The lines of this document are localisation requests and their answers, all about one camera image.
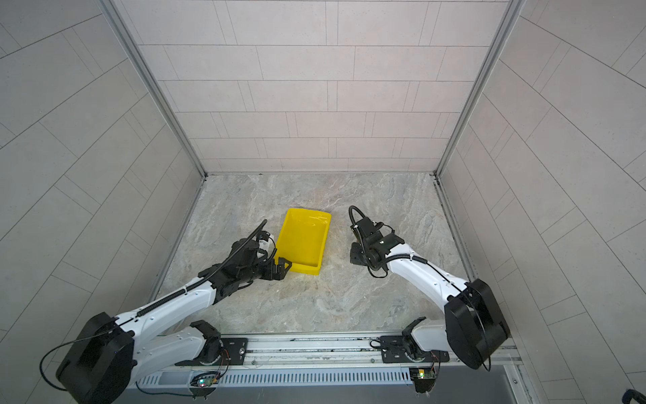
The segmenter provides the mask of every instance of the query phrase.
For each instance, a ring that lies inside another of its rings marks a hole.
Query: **black motor housing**
[[[444,305],[446,338],[466,366],[478,369],[511,333],[489,285],[481,279],[466,285]]]

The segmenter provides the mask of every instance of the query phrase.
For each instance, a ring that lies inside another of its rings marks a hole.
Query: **mounting plate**
[[[403,335],[382,335],[379,337],[382,341],[388,342],[391,346],[387,350],[381,351],[381,359],[384,363],[429,363],[433,362],[435,358],[431,353],[427,353],[420,361],[412,361],[406,355],[404,350],[404,336]],[[448,352],[434,350],[433,353],[440,362],[449,362]]]
[[[239,366],[244,362],[244,356],[247,354],[247,343],[249,342],[246,338],[221,338],[222,346],[229,353],[229,365],[230,366]],[[213,366],[219,366],[221,359],[218,357],[213,363]],[[198,360],[192,359],[190,361],[181,361],[177,362],[175,366],[204,366]]]

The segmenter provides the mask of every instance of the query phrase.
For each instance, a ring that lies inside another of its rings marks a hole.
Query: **metal corner post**
[[[157,105],[157,108],[159,108],[164,120],[168,123],[168,126],[171,128],[175,136],[177,136],[182,147],[189,154],[189,157],[191,157],[193,165],[195,165],[195,168],[197,168],[197,170],[200,172],[202,179],[206,178],[206,170],[204,169],[204,166],[202,165],[200,159],[197,157],[197,154],[195,154],[191,143],[188,141],[188,138],[182,130],[180,123],[177,121],[177,117],[175,117],[175,113],[173,113],[171,106],[166,101],[166,98],[164,97],[157,81],[152,76],[150,68],[146,64],[141,52],[139,51],[139,47],[130,35],[128,28],[125,26],[125,23],[123,22],[119,12],[114,6],[114,3],[112,2],[112,0],[96,1],[99,5],[99,8],[103,12],[103,15],[108,21],[108,24],[112,28],[112,31],[114,32],[121,46],[126,52],[126,55],[128,55],[128,58],[132,62],[132,65],[143,81],[143,84],[148,89],[148,93],[151,95],[152,100]]]
[[[484,58],[485,61],[483,62],[482,66],[480,66],[480,71],[478,72],[478,75],[474,81],[474,86],[469,92],[469,96],[467,97],[466,102],[464,103],[464,107],[460,112],[460,117],[457,120],[457,124],[455,124],[453,133],[448,140],[444,154],[442,154],[440,163],[437,166],[437,170],[435,171],[435,175],[440,181],[442,179],[444,171],[446,170],[446,164],[448,163],[453,150],[455,150],[455,145],[457,144],[460,135],[462,135],[462,132],[464,132],[466,123],[468,122],[469,117],[474,110],[475,102],[477,101],[478,97],[480,97],[482,91],[485,89],[485,84],[489,79],[489,76],[491,76],[492,71],[494,70],[495,63],[498,60],[500,53],[503,51],[505,42],[507,41],[507,38],[509,37],[509,34],[514,27],[516,20],[518,20],[518,15],[520,15],[520,11],[524,2],[525,0],[510,0],[507,4],[503,18],[498,25],[494,39],[491,43],[491,46],[489,46],[487,54]]]

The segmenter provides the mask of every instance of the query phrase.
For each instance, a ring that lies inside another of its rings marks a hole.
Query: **gray wall tile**
[[[642,288],[646,288],[646,222],[608,241],[608,246]]]
[[[394,147],[395,139],[392,138],[337,139],[337,157],[389,158]]]
[[[372,137],[430,138],[439,118],[436,112],[377,112]]]
[[[217,161],[218,165],[213,165],[212,167],[224,172],[257,174],[259,172],[279,173],[282,171],[279,158],[223,158],[207,161]]]
[[[164,81],[178,112],[246,111],[237,81]]]
[[[638,0],[609,4],[585,0],[549,2],[537,24],[612,65],[643,28],[646,4]]]
[[[583,399],[574,379],[544,381],[541,384],[549,399]]]
[[[74,27],[62,31],[62,34],[70,43],[70,45],[72,45],[74,52],[76,52],[79,58],[81,58],[83,64],[88,68],[92,75],[95,78],[100,77],[103,74],[103,70],[101,70],[98,63],[96,63],[96,60],[94,60],[94,57],[92,57],[90,51],[87,50],[87,47],[85,47],[85,44],[83,43],[81,38],[79,38],[79,36],[76,34]]]
[[[176,116],[189,139],[228,137],[220,135],[210,112],[178,112]]]
[[[182,220],[191,207],[193,198],[201,184],[202,178],[198,174],[197,170],[193,169],[182,186],[182,190],[173,203],[172,208],[168,212],[166,220],[164,220],[163,226],[160,229],[160,234],[163,238],[174,240],[178,236]]]
[[[327,111],[325,81],[250,81],[256,111]]]
[[[514,271],[500,282],[509,311],[532,359],[541,381],[572,377],[550,329],[541,317],[520,271]]]
[[[546,30],[519,18],[500,59],[533,85],[560,42]]]
[[[325,45],[325,3],[229,2],[239,45]]]
[[[143,84],[141,77],[139,77],[139,74],[134,69],[134,66],[132,65],[130,59],[122,61],[118,66],[119,70],[121,70],[121,73],[123,73],[123,75],[125,76],[125,79],[128,80],[128,83],[130,84],[130,87],[132,87],[134,93],[137,94],[137,98],[141,98],[146,95],[146,93],[148,93],[148,89]]]
[[[438,80],[471,81],[485,60],[488,47],[447,47]]]
[[[7,402],[27,400],[40,378],[41,357],[63,342],[89,297],[89,292],[72,284],[54,277],[47,279],[0,343],[0,360],[4,364],[0,369],[0,389]],[[47,330],[48,343],[43,340],[43,330]]]
[[[0,59],[0,122],[15,134],[27,129],[94,80],[62,34]]]
[[[527,145],[604,240],[646,218],[644,189],[557,110],[548,112]]]
[[[431,45],[487,47],[505,8],[503,3],[442,3]]]
[[[348,170],[347,158],[283,158],[280,162],[284,172],[332,172]]]
[[[100,13],[96,3],[92,1],[11,0],[3,3],[0,24],[25,47]]]
[[[365,112],[296,113],[299,138],[360,138],[365,124]]]
[[[414,2],[341,2],[339,45],[416,46],[429,7]]]
[[[166,45],[179,80],[260,80],[256,48],[250,46]]]
[[[166,124],[150,95],[142,98],[130,111],[150,139],[154,138]]]
[[[467,245],[469,256],[471,257],[472,263],[475,266],[476,273],[484,282],[489,285],[489,287],[491,287],[491,290],[494,293],[495,299],[498,301],[498,303],[505,301],[505,297],[500,291],[498,283],[495,281],[493,270],[491,269],[491,265],[489,265],[485,252],[482,249],[480,240],[475,233],[471,220],[467,220],[460,230],[464,237],[464,242]]]
[[[646,293],[588,222],[550,250],[624,371],[643,370],[646,324],[636,323],[634,314],[646,310]]]
[[[340,81],[339,111],[400,112],[406,101],[405,81]]]
[[[67,171],[67,176],[95,201],[103,203],[144,149],[124,118],[119,119]]]
[[[547,325],[585,313],[585,307],[575,295],[541,310]]]
[[[66,262],[61,261],[52,276],[61,279],[62,281],[78,286],[79,288],[86,290],[90,293],[94,291],[96,285],[99,283],[99,280],[83,271],[79,271],[77,268],[67,264]]]
[[[132,225],[132,231],[152,245],[178,193],[171,179],[164,175]]]
[[[153,191],[181,148],[175,135],[165,126],[132,163],[130,170]]]
[[[446,148],[446,139],[405,138],[400,157],[440,158]]]
[[[0,241],[0,328],[9,330],[91,218],[52,188]]]
[[[487,98],[524,140],[550,108],[540,94],[500,61],[484,89]]]
[[[611,403],[631,388],[630,381],[589,315],[583,313],[554,323],[550,325],[550,331],[586,402]],[[599,383],[598,376],[595,376],[599,363],[603,363],[608,372],[604,383]]]
[[[67,252],[65,262],[101,278],[145,202],[129,182],[119,181]]]
[[[413,111],[460,112],[472,85],[470,81],[424,81],[417,89]]]
[[[509,185],[477,138],[466,154],[464,163],[474,178],[487,208],[492,209],[507,192]]]
[[[123,5],[146,45],[225,43],[211,1],[123,0]]]
[[[646,125],[646,89],[580,50],[567,52],[541,94],[619,166],[646,150],[635,136]]]
[[[119,312],[133,310],[148,303],[155,278],[159,276],[159,272],[168,259],[170,248],[169,243],[161,235],[158,235],[152,245],[151,252],[148,253],[137,277],[132,282],[132,288],[126,295]]]
[[[352,80],[354,47],[264,46],[257,49],[265,80]]]
[[[80,157],[137,100],[121,71],[112,69],[65,100],[41,123]]]
[[[40,123],[0,149],[0,235],[5,235],[75,161]]]
[[[86,194],[84,190],[70,181],[65,175],[63,175],[56,184],[54,184],[54,186],[92,214],[95,214],[101,206],[99,202],[96,202],[90,195]]]
[[[75,25],[74,31],[104,72],[126,58],[105,17],[94,17]]]
[[[182,181],[182,184],[184,184],[189,174],[192,171],[196,170],[195,166],[193,165],[193,161],[186,155],[186,152],[184,150],[181,150],[177,154],[177,157],[175,157],[175,160],[172,161],[171,169],[173,173],[175,173],[177,178]]]
[[[469,118],[469,125],[488,152],[492,151],[508,126],[507,121],[484,94],[480,96]]]
[[[141,251],[143,254],[148,254],[148,251],[151,250],[150,244],[148,244],[144,239],[137,236],[132,230],[128,232],[128,235],[125,237],[125,240],[132,244],[137,250]]]
[[[382,160],[373,158],[348,158],[348,170],[350,171],[400,172],[407,171],[409,166],[409,158],[384,158]]]
[[[230,138],[289,138],[284,112],[221,112],[220,116]]]
[[[157,80],[179,80],[163,45],[140,45],[139,49]]]
[[[570,230],[585,221],[585,216],[579,208],[575,207],[566,215],[561,217],[556,223],[551,225],[547,230],[541,233],[541,237],[547,246],[551,246],[555,241],[566,235]]]
[[[196,139],[204,158],[260,158],[254,139]]]
[[[444,47],[357,47],[354,80],[436,80],[445,52]]]
[[[328,156],[328,139],[265,139],[269,158],[325,158]]]
[[[513,134],[495,164],[539,233],[574,207],[543,164],[517,134]]]
[[[503,210],[495,223],[532,291],[538,308],[546,308],[574,295],[568,279],[556,264],[518,199]]]
[[[476,234],[478,234],[478,239],[484,249],[489,265],[491,265],[492,270],[496,270],[512,255],[500,231],[498,231],[494,219],[489,215],[484,200],[477,189],[464,203],[464,207],[469,214]]]

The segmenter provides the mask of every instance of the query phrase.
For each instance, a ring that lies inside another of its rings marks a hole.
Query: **black cable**
[[[253,281],[249,281],[245,286],[239,286],[239,287],[238,287],[238,290],[241,290],[241,289],[244,289],[244,288],[248,288],[248,287],[250,287],[250,286],[251,286],[251,284],[252,284],[252,283],[253,283]]]
[[[55,384],[53,384],[51,381],[49,381],[49,379],[47,378],[47,376],[45,376],[45,372],[43,371],[43,362],[45,361],[45,358],[47,357],[47,355],[51,354],[53,351],[57,350],[58,348],[61,348],[61,347],[65,346],[65,345],[69,345],[69,344],[77,343],[77,342],[80,342],[80,341],[85,341],[85,340],[87,340],[87,339],[92,339],[92,338],[95,338],[95,337],[100,337],[101,335],[105,335],[105,334],[107,334],[107,333],[110,333],[110,332],[112,332],[112,331],[115,331],[117,328],[121,327],[121,326],[122,326],[122,325],[124,325],[124,324],[127,324],[127,323],[131,322],[132,320],[133,320],[133,319],[129,319],[128,321],[125,321],[124,323],[117,324],[116,326],[112,327],[111,329],[106,330],[106,331],[104,331],[104,332],[100,332],[100,333],[98,333],[98,334],[96,334],[96,335],[92,335],[91,337],[79,338],[79,339],[75,339],[75,340],[73,340],[73,341],[66,342],[66,343],[64,343],[64,344],[60,344],[59,346],[57,346],[57,347],[55,347],[55,348],[52,348],[52,349],[50,349],[49,351],[47,351],[47,353],[46,353],[45,355],[43,355],[43,357],[41,358],[40,363],[38,364],[38,369],[40,370],[40,372],[41,372],[41,376],[42,376],[43,380],[45,380],[45,383],[47,383],[47,384],[48,384],[48,385],[50,385],[51,387],[54,387],[56,390],[60,390],[60,391],[67,391],[67,389],[66,389],[66,388],[58,387],[58,386],[56,386]]]
[[[149,392],[149,391],[143,391],[143,390],[141,389],[141,387],[139,387],[139,382],[138,382],[138,381],[135,381],[135,382],[134,382],[134,385],[135,385],[135,386],[137,386],[137,390],[139,390],[140,392],[142,392],[142,393],[144,393],[144,394],[148,394],[149,396],[161,396],[161,395],[163,395],[163,394],[168,394],[169,396],[193,397],[193,398],[195,398],[195,396],[194,396],[194,395],[192,395],[192,394],[178,394],[178,393],[151,393],[151,392]]]

